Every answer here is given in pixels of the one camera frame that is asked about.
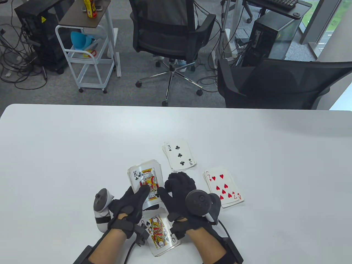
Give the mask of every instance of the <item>card deck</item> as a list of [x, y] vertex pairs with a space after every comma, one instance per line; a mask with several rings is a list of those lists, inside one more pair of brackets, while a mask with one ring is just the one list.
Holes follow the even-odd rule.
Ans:
[[220, 167], [205, 170], [203, 177], [210, 191], [220, 197], [221, 206], [223, 208], [244, 201], [244, 198], [227, 169]]
[[162, 149], [173, 171], [185, 171], [196, 164], [185, 140], [165, 142]]
[[133, 166], [128, 169], [127, 174], [134, 193], [136, 193], [142, 185], [150, 186], [150, 193], [143, 204], [143, 210], [162, 203], [157, 189], [164, 187], [164, 181], [161, 166], [156, 160], [153, 159]]
[[146, 225], [150, 234], [147, 239], [152, 254], [156, 257], [178, 246], [180, 241], [171, 234], [171, 224], [167, 219], [168, 213], [164, 208], [143, 212], [141, 224]]

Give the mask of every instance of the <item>blue funnel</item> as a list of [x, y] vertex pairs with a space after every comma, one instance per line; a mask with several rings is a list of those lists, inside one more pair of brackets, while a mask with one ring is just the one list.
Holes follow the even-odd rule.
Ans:
[[93, 41], [93, 36], [82, 34], [80, 32], [71, 32], [71, 41], [73, 47], [77, 50], [85, 50]]

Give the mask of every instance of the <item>green grass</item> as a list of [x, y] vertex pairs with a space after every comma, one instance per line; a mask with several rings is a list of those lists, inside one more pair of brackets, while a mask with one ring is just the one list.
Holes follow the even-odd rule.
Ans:
[[[302, 22], [305, 25], [305, 27], [307, 27], [310, 19], [312, 18], [312, 15], [319, 1], [306, 1], [306, 2], [311, 3], [313, 6], [302, 19]], [[334, 18], [331, 20], [330, 25], [327, 28], [327, 31], [334, 31], [337, 28], [338, 24], [340, 23], [342, 17], [345, 15], [346, 11], [350, 7], [351, 3], [352, 3], [352, 0], [342, 0], [342, 3], [340, 4], [338, 10], [334, 15]]]

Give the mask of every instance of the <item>computer tower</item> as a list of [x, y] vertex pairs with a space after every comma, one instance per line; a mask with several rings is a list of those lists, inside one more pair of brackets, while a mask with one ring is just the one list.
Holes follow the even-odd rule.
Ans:
[[[63, 73], [67, 65], [55, 34], [55, 27], [75, 0], [29, 0], [15, 8], [21, 21], [22, 32], [33, 46], [40, 64], [50, 71]], [[71, 48], [71, 29], [60, 31], [65, 48]]]
[[263, 58], [285, 59], [301, 20], [269, 11], [254, 22], [242, 66], [257, 66]]

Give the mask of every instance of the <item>shoe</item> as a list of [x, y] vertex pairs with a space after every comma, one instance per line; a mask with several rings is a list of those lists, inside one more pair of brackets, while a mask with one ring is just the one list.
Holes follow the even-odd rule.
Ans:
[[[184, 59], [178, 59], [177, 60], [177, 64], [178, 64], [179, 67], [182, 67], [182, 66], [185, 66], [187, 64], [187, 62]], [[183, 69], [181, 69], [179, 71], [183, 73], [183, 72], [186, 71], [186, 69], [187, 69], [187, 67], [185, 67], [185, 68], [183, 68]]]
[[153, 54], [153, 61], [162, 61], [164, 58], [163, 56]]

